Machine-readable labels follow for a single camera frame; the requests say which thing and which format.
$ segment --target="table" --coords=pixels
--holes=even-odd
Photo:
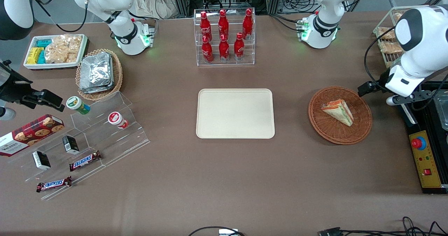
[[[20,169],[0,158],[1,234],[185,236],[220,225],[248,236],[305,236],[336,226],[397,230],[405,215],[418,226],[437,220],[447,228],[448,196],[421,194],[405,125],[385,104],[387,94],[365,96],[374,123],[356,145],[327,142],[308,119],[308,102],[320,88],[356,90],[368,80],[363,55],[384,14],[347,13],[337,39],[323,50],[298,43],[293,31],[258,16],[256,64],[234,68],[196,66],[191,19],[160,21],[154,47],[138,56],[120,52],[106,24],[85,24],[80,32],[91,40],[89,51],[118,54],[121,91],[151,143],[48,202],[34,183],[24,182]],[[60,33],[48,24],[32,31]],[[378,48],[368,65],[374,76],[384,69]],[[64,99],[77,94],[74,70],[20,72],[36,89]],[[197,93],[203,88],[269,88],[275,137],[197,138]],[[73,113],[8,106],[17,118],[1,123],[6,131],[45,113],[66,121]]]

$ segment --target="red bottle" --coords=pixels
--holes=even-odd
[[[245,40],[251,38],[252,26],[253,26],[252,9],[247,9],[246,16],[243,19],[243,38]]]
[[[235,41],[235,45],[234,45],[234,53],[235,53],[235,60],[236,61],[242,61],[243,60],[244,41],[243,41],[243,34],[241,32],[237,33],[237,40]]]
[[[226,38],[229,38],[229,21],[226,18],[226,11],[219,11],[218,29],[219,35],[224,34]]]
[[[205,64],[211,64],[213,62],[213,51],[211,45],[208,42],[207,36],[202,36],[202,53],[204,55]]]
[[[219,43],[219,58],[221,62],[227,63],[230,60],[229,54],[229,44],[227,43],[227,36],[221,34],[220,37],[221,42]]]
[[[203,36],[208,38],[208,42],[211,42],[211,26],[210,21],[207,19],[207,13],[205,11],[201,12],[201,33]]]

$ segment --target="white tray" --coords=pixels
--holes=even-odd
[[[30,70],[53,70],[53,69],[64,69],[64,68],[76,68],[78,64],[81,62],[81,59],[83,58],[85,46],[87,45],[87,37],[84,34],[73,34],[74,36],[81,36],[83,39],[81,40],[81,45],[79,47],[78,51],[78,57],[76,58],[75,62],[71,63],[59,63],[59,64],[27,64],[27,58],[29,55],[29,52],[31,51],[31,48],[37,47],[36,43],[38,40],[49,40],[53,37],[57,37],[59,35],[48,35],[48,36],[36,36],[33,37],[31,40],[31,43],[29,44],[27,55],[25,56],[25,59],[23,61],[23,66],[30,69]]]
[[[270,139],[275,135],[269,89],[202,89],[196,135],[214,139]]]

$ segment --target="woven basket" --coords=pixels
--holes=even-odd
[[[99,50],[95,50],[95,51],[88,53],[86,56],[93,56],[93,55],[99,54],[102,51],[107,52],[112,56],[113,78],[114,78],[115,86],[111,90],[102,91],[102,92],[93,93],[93,94],[85,94],[82,91],[78,90],[78,93],[84,99],[92,100],[92,101],[99,101],[102,98],[107,97],[107,96],[115,93],[116,91],[119,91],[121,88],[121,84],[123,82],[123,70],[121,69],[121,63],[118,60],[117,55],[113,51],[110,51],[107,49],[99,49]],[[79,87],[80,78],[81,78],[81,63],[78,64],[78,67],[76,69],[75,80],[76,80],[76,85],[78,87]]]
[[[343,99],[353,115],[352,126],[331,117],[321,107],[323,104]],[[311,124],[323,138],[336,144],[350,145],[362,141],[372,128],[370,108],[354,91],[340,86],[319,90],[309,102],[308,115]]]

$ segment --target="emergency stop button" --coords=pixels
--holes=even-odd
[[[417,150],[424,150],[426,148],[426,140],[423,137],[417,137],[412,139],[411,145]]]

